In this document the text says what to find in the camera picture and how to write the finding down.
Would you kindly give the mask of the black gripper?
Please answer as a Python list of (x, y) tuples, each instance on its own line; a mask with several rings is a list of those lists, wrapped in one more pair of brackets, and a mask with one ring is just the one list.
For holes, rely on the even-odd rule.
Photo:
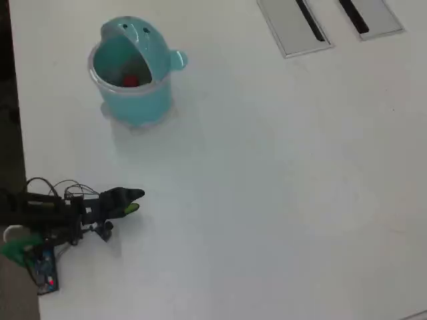
[(89, 225), (113, 218), (124, 218), (139, 209), (139, 204), (132, 202), (144, 195), (145, 191), (142, 189), (115, 187), (104, 191), (98, 198), (85, 199), (81, 222), (83, 225)]

